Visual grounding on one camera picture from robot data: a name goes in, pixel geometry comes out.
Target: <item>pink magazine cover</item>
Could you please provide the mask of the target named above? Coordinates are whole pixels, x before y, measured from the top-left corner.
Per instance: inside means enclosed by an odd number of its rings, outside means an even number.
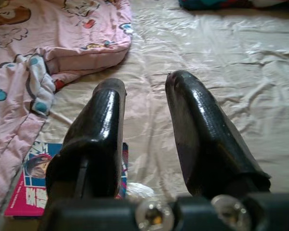
[[[41,217],[47,203],[46,168],[62,145],[35,141],[24,160],[24,167],[4,215],[12,217]],[[126,194],[128,146],[123,143],[121,186],[117,199]]]

